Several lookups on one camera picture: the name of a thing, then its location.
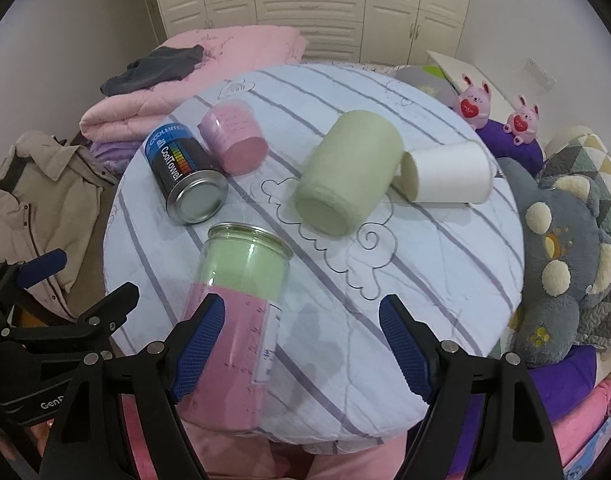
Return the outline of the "clear pink green jar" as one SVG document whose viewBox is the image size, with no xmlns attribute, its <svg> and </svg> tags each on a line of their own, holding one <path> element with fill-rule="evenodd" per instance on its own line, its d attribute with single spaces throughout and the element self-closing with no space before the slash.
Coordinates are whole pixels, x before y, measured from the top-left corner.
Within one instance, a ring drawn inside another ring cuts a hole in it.
<svg viewBox="0 0 611 480">
<path fill-rule="evenodd" d="M 228 432 L 260 428 L 291 258 L 282 238 L 258 226 L 209 229 L 185 316 L 212 292 L 223 299 L 225 318 L 196 387 L 178 404 L 186 422 Z"/>
</svg>

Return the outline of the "small pink cup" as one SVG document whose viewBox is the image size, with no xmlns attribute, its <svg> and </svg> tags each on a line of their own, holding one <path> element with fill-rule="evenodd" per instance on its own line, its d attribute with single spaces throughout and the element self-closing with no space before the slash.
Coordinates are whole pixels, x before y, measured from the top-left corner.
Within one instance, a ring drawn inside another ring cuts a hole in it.
<svg viewBox="0 0 611 480">
<path fill-rule="evenodd" d="M 270 151 L 251 106 L 238 99 L 212 106 L 198 128 L 212 155 L 232 176 L 257 170 Z"/>
</svg>

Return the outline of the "white paper cup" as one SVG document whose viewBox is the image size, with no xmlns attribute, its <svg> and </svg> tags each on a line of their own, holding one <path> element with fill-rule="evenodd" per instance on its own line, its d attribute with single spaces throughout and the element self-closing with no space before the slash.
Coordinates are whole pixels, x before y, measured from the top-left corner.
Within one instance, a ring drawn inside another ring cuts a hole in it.
<svg viewBox="0 0 611 480">
<path fill-rule="evenodd" d="M 495 170 L 487 150 L 465 141 L 405 152 L 393 185 L 420 204 L 482 204 L 492 193 Z"/>
</svg>

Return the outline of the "light green felt cup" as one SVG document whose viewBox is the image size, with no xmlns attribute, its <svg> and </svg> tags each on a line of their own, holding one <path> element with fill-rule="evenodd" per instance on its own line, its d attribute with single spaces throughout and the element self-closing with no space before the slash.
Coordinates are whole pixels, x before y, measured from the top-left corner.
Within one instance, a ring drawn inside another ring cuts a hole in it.
<svg viewBox="0 0 611 480">
<path fill-rule="evenodd" d="M 293 195 L 296 212 L 326 235 L 351 234 L 386 195 L 403 154 L 399 130 L 383 116 L 340 115 L 307 159 Z"/>
</svg>

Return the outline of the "beige jacket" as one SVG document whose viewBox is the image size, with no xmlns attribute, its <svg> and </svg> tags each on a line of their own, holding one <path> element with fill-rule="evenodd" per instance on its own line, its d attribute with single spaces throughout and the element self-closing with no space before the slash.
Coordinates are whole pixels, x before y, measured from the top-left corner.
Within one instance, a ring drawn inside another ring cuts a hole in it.
<svg viewBox="0 0 611 480">
<path fill-rule="evenodd" d="M 30 288 L 48 311 L 73 321 L 66 302 L 101 212 L 118 180 L 82 145 L 27 131 L 0 165 L 0 261 L 27 262 L 61 249 L 66 266 Z"/>
</svg>

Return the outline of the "blue black CoolTowel can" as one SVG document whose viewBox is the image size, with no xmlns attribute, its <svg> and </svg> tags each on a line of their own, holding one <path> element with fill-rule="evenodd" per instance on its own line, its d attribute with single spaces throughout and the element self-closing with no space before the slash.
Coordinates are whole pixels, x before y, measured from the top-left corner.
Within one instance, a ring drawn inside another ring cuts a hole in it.
<svg viewBox="0 0 611 480">
<path fill-rule="evenodd" d="M 185 125 L 169 122 L 153 130 L 144 153 L 175 222 L 201 223 L 224 205 L 227 178 Z"/>
</svg>

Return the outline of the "purple folded blanket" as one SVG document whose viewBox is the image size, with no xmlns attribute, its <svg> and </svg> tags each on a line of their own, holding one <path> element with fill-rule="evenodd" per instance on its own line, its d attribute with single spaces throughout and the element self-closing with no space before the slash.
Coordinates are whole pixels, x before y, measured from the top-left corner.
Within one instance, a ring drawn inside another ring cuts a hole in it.
<svg viewBox="0 0 611 480">
<path fill-rule="evenodd" d="M 115 177 L 121 177 L 141 145 L 140 141 L 92 142 L 89 151 Z"/>
</svg>

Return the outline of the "grey plush paw toy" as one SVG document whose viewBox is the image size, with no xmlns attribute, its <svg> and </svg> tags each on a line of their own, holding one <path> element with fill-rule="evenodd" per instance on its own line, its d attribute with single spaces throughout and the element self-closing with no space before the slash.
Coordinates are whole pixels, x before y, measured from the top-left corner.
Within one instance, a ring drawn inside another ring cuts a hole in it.
<svg viewBox="0 0 611 480">
<path fill-rule="evenodd" d="M 599 192 L 582 174 L 537 180 L 499 159 L 523 232 L 522 320 L 515 351 L 540 367 L 567 356 L 581 312 L 611 291 L 611 236 L 598 223 Z"/>
</svg>

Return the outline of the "purple pillow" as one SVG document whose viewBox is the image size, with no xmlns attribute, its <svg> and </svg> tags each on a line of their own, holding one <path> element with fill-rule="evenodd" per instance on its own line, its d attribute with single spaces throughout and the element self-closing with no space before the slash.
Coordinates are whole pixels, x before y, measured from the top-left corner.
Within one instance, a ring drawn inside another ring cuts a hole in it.
<svg viewBox="0 0 611 480">
<path fill-rule="evenodd" d="M 495 158 L 512 158 L 536 177 L 543 167 L 543 153 L 537 141 L 529 144 L 514 144 L 514 136 L 503 130 L 500 122 L 490 119 L 477 130 L 477 135 Z"/>
</svg>

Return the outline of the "right pink bunny toy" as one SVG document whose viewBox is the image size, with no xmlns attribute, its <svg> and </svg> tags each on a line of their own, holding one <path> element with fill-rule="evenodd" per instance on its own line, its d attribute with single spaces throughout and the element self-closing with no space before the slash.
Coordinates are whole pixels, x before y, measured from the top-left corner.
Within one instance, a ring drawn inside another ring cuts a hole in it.
<svg viewBox="0 0 611 480">
<path fill-rule="evenodd" d="M 506 119 L 503 131 L 513 136 L 513 142 L 519 146 L 530 144 L 537 138 L 540 110 L 537 104 L 530 106 L 524 96 L 519 94 L 520 106 Z"/>
</svg>

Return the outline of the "pink bunny toy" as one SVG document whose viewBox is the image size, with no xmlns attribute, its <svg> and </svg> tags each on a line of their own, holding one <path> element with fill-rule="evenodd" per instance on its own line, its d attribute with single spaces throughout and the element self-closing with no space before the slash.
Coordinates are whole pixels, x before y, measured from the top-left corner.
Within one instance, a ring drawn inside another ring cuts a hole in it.
<svg viewBox="0 0 611 480">
<path fill-rule="evenodd" d="M 453 110 L 473 130 L 479 130 L 489 121 L 492 99 L 491 88 L 485 80 L 477 86 L 467 74 L 463 74 L 463 79 L 466 88 L 456 96 Z"/>
<path fill-rule="evenodd" d="M 519 146 L 530 144 L 537 138 L 540 110 L 537 104 L 530 106 L 524 96 L 519 94 L 520 106 L 506 119 L 503 131 L 513 136 L 513 142 Z"/>
</svg>

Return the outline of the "white bedside board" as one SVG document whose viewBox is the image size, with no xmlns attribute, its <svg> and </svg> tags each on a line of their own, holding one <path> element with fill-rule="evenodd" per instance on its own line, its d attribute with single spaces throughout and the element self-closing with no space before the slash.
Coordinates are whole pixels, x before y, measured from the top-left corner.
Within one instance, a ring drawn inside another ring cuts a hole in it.
<svg viewBox="0 0 611 480">
<path fill-rule="evenodd" d="M 492 92 L 490 117 L 493 120 L 500 122 L 514 110 L 513 102 L 507 100 L 501 90 L 493 84 L 492 79 L 484 75 L 478 67 L 431 50 L 427 51 L 427 55 L 436 66 L 441 68 L 444 76 L 447 77 L 458 92 L 462 92 L 467 87 L 463 75 L 467 75 L 474 84 L 481 84 L 481 82 L 485 81 Z"/>
</svg>

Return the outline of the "left pink bunny toy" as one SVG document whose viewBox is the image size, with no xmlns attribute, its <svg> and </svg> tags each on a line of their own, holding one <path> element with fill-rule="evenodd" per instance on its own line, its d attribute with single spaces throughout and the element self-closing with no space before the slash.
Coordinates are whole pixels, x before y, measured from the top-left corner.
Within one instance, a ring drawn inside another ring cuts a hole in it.
<svg viewBox="0 0 611 480">
<path fill-rule="evenodd" d="M 479 130 L 489 121 L 492 99 L 491 88 L 485 80 L 477 86 L 467 74 L 463 74 L 463 79 L 466 88 L 456 96 L 453 110 L 473 130 Z"/>
</svg>

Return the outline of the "grey flower pillow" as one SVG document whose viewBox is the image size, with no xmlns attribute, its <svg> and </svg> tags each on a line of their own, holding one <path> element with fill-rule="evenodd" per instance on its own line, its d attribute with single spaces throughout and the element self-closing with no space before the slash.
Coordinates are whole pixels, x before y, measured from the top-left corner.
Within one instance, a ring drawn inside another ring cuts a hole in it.
<svg viewBox="0 0 611 480">
<path fill-rule="evenodd" d="M 439 66 L 406 65 L 398 69 L 395 78 L 427 93 L 447 107 L 452 107 L 457 98 L 453 84 Z"/>
</svg>

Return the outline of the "white wardrobe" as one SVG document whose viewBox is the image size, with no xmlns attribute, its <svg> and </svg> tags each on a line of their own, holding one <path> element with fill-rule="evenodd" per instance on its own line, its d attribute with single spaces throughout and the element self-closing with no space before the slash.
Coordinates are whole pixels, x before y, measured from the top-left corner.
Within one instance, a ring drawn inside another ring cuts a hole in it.
<svg viewBox="0 0 611 480">
<path fill-rule="evenodd" d="M 307 58 L 425 64 L 455 54 L 470 0 L 156 0 L 165 32 L 237 25 L 294 26 Z"/>
</svg>

